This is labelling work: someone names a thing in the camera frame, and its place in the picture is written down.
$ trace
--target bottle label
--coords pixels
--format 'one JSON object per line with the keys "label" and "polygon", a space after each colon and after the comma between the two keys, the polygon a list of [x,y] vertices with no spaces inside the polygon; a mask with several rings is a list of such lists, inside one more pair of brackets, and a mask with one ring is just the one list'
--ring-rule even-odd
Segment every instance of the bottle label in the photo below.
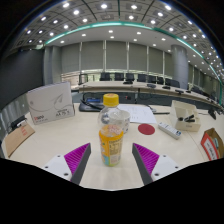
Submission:
{"label": "bottle label", "polygon": [[[107,128],[111,128],[110,125],[104,126],[103,129],[105,130]],[[117,131],[115,130],[114,134],[111,134],[111,137],[108,137],[108,133],[106,136],[102,134],[101,131],[99,131],[101,157],[106,165],[113,166],[120,161],[123,135],[123,131],[117,133]]]}

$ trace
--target document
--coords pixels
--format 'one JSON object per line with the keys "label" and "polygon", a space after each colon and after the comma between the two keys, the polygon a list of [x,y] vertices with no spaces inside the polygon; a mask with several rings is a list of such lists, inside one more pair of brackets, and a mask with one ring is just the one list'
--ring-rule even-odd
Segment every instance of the document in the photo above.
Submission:
{"label": "document", "polygon": [[144,123],[144,124],[157,124],[156,118],[149,107],[119,104],[118,108],[120,110],[125,110],[130,113],[130,116],[131,116],[130,122]]}

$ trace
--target white table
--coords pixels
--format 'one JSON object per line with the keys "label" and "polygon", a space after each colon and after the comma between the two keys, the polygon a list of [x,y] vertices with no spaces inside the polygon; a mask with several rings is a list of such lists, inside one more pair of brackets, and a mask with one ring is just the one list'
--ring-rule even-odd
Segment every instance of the white table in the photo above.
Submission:
{"label": "white table", "polygon": [[[167,154],[180,167],[208,161],[204,149],[200,145],[205,130],[214,127],[221,138],[224,137],[224,116],[217,114],[214,120],[210,115],[200,115],[201,127],[198,132],[182,131],[179,140],[175,140],[158,128],[157,124],[153,135],[143,135],[138,131],[139,124],[131,123],[128,132],[124,135],[122,157],[115,167],[107,167],[101,161],[100,144],[98,137],[98,112],[80,112],[79,104],[74,104],[75,116],[41,125],[34,125],[30,114],[26,115],[28,123],[35,130],[9,158],[37,167],[43,167],[56,154],[67,154],[73,149],[86,143],[91,143],[89,157],[80,186],[93,189],[131,189],[143,186],[143,182],[132,154],[132,144],[140,144],[155,153]],[[170,107],[153,106],[157,112],[169,112]],[[170,124],[169,115],[155,115],[157,123]]]}

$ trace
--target plastic bottle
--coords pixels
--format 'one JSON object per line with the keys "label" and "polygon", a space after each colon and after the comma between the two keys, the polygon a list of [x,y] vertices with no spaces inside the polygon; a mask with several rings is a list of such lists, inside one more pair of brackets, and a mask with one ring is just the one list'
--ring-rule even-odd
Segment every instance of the plastic bottle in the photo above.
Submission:
{"label": "plastic bottle", "polygon": [[124,117],[122,111],[117,108],[119,104],[117,94],[105,94],[103,104],[105,107],[98,116],[101,158],[105,165],[115,166],[121,158]]}

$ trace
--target paper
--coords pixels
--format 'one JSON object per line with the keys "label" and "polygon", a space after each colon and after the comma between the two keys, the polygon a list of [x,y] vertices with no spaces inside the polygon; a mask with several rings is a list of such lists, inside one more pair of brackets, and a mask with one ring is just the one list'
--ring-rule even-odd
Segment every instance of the paper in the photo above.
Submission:
{"label": "paper", "polygon": [[8,157],[35,131],[29,124],[15,129],[12,133],[6,136],[5,145]]}
{"label": "paper", "polygon": [[119,104],[118,108],[130,113],[130,122],[142,124],[157,124],[156,118],[149,107]]}

